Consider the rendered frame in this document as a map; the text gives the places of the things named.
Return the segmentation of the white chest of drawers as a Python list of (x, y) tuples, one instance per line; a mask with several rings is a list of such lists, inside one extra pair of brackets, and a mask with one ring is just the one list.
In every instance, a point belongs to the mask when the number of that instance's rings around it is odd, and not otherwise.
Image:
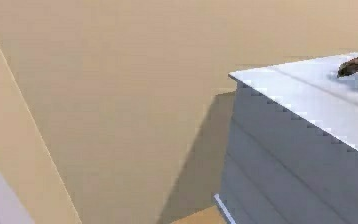
[(358, 224), (354, 53), (234, 71), (215, 201), (227, 224)]

